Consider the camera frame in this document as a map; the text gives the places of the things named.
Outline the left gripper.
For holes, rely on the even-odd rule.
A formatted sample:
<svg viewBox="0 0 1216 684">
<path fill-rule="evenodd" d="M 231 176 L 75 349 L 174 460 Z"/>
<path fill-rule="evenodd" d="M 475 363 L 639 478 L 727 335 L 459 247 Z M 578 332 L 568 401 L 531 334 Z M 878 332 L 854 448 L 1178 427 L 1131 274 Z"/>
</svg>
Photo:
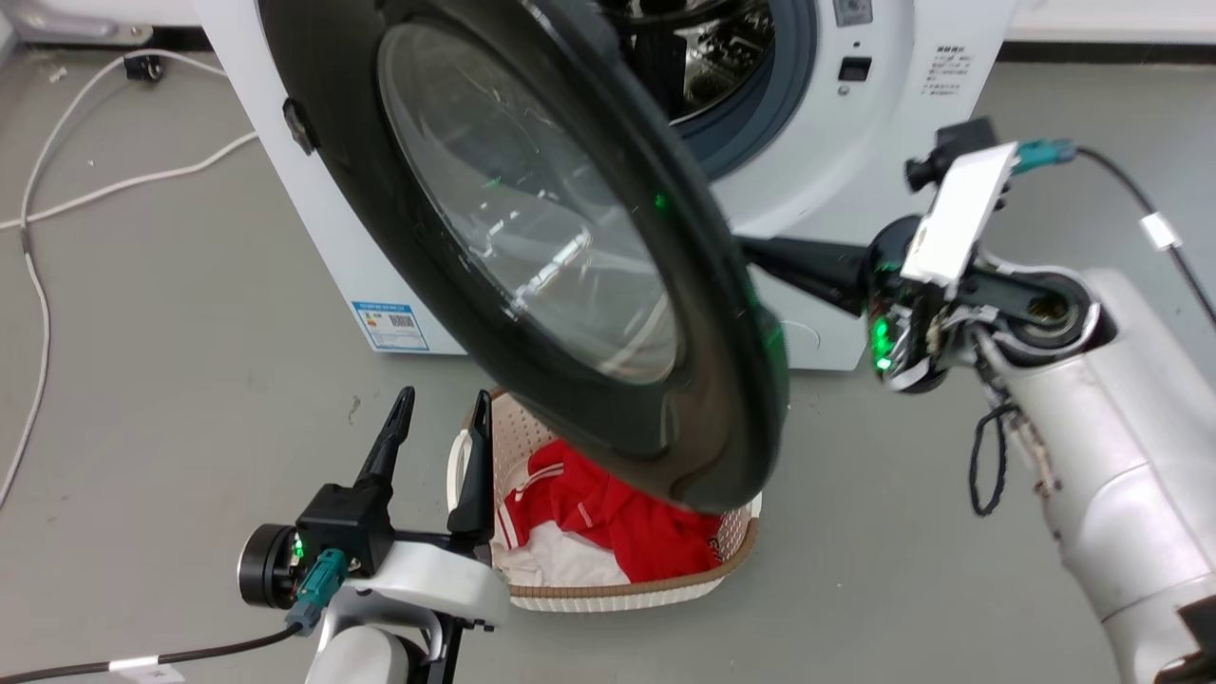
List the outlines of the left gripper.
<svg viewBox="0 0 1216 684">
<path fill-rule="evenodd" d="M 392 486 L 400 445 L 409 438 L 416 389 L 398 393 L 379 428 L 356 486 Z M 492 397 L 479 392 L 468 426 L 454 441 L 447 462 L 447 532 L 451 548 L 477 560 L 490 559 L 494 537 L 495 486 Z M 249 606 L 289 610 L 302 581 L 303 544 L 294 525 L 266 523 L 249 536 L 237 564 L 240 598 Z"/>
</svg>

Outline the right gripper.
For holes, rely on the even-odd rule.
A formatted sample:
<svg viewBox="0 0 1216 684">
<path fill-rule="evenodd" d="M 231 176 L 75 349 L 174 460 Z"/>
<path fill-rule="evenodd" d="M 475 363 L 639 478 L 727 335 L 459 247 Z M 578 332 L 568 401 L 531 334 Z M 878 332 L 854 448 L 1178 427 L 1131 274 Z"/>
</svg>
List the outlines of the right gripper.
<svg viewBox="0 0 1216 684">
<path fill-rule="evenodd" d="M 972 368 L 970 338 L 955 319 L 967 267 L 948 281 L 903 276 L 906 260 L 918 264 L 925 220 L 900 217 L 868 248 L 789 237 L 741 237 L 738 248 L 769 276 L 839 312 L 865 314 L 876 377 L 893 392 L 924 394 L 938 389 L 951 370 Z"/>
</svg>

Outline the black round glass washer door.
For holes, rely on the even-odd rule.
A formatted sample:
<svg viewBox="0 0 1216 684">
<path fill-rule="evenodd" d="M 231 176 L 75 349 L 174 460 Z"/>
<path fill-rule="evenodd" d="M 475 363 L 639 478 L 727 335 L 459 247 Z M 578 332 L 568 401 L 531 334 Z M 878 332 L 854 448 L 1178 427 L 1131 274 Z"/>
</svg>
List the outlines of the black round glass washer door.
<svg viewBox="0 0 1216 684">
<path fill-rule="evenodd" d="M 447 333 L 579 453 L 720 514 L 786 338 L 706 178 L 578 0 L 259 0 L 285 120 Z"/>
</svg>

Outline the white front-load washing machine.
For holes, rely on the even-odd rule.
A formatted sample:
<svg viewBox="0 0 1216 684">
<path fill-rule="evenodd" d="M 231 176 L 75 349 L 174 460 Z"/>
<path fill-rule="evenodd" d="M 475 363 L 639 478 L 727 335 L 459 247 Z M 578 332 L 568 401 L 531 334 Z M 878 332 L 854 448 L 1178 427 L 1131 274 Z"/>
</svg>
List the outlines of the white front-load washing machine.
<svg viewBox="0 0 1216 684">
<path fill-rule="evenodd" d="M 257 0 L 192 2 L 366 343 L 354 299 L 412 308 L 429 352 L 402 354 L 462 355 L 322 161 L 291 138 Z M 927 152 L 939 128 L 969 120 L 1020 4 L 769 0 L 775 44 L 751 82 L 674 129 L 745 237 L 868 242 L 888 222 L 927 208 L 927 196 L 907 189 L 903 162 Z"/>
</svg>

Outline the blue energy label sticker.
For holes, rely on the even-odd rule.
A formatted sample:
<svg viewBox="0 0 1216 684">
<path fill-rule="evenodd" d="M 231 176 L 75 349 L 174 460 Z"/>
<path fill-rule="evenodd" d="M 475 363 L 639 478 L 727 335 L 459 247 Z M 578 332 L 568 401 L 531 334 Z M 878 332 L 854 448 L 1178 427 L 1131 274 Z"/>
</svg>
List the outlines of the blue energy label sticker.
<svg viewBox="0 0 1216 684">
<path fill-rule="evenodd" d="M 354 299 L 351 310 L 375 351 L 390 353 L 428 353 L 429 344 L 409 305 Z"/>
</svg>

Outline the red garment with white stripes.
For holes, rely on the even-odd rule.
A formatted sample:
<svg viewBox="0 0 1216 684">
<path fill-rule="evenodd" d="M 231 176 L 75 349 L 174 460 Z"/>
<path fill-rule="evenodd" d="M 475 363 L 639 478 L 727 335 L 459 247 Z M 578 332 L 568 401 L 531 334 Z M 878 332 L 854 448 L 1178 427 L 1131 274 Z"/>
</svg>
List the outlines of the red garment with white stripes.
<svg viewBox="0 0 1216 684">
<path fill-rule="evenodd" d="M 511 471 L 495 514 L 495 527 L 511 531 L 516 545 L 547 521 L 612 551 L 630 584 L 682 579 L 722 562 L 720 517 L 657 501 L 564 441 L 539 447 Z"/>
</svg>

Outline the beige woven laundry basket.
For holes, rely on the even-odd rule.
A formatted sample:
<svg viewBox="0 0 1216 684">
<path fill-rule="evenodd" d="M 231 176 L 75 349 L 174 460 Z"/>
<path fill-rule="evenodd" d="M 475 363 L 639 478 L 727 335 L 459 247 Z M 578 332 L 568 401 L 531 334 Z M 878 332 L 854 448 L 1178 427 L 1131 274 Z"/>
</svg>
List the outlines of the beige woven laundry basket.
<svg viewBox="0 0 1216 684">
<path fill-rule="evenodd" d="M 551 428 L 540 424 L 505 389 L 492 389 L 492 442 L 495 505 L 503 500 L 511 471 L 534 454 L 539 447 L 561 441 Z M 514 606 L 540 612 L 620 612 L 652 609 L 703 598 L 713 592 L 751 553 L 759 531 L 761 499 L 717 515 L 717 550 L 722 562 L 717 568 L 689 574 L 682 579 L 646 581 L 617 587 L 557 588 L 516 587 L 508 583 Z"/>
</svg>

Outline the steel washer drum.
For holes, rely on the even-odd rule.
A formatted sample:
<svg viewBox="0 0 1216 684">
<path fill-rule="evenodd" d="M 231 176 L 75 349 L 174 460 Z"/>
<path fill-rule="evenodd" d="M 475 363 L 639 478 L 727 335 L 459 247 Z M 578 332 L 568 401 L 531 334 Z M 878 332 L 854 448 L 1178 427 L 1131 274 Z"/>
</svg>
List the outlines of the steel washer drum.
<svg viewBox="0 0 1216 684">
<path fill-rule="evenodd" d="M 769 0 L 592 0 L 630 69 L 672 123 L 738 94 L 772 51 Z"/>
</svg>

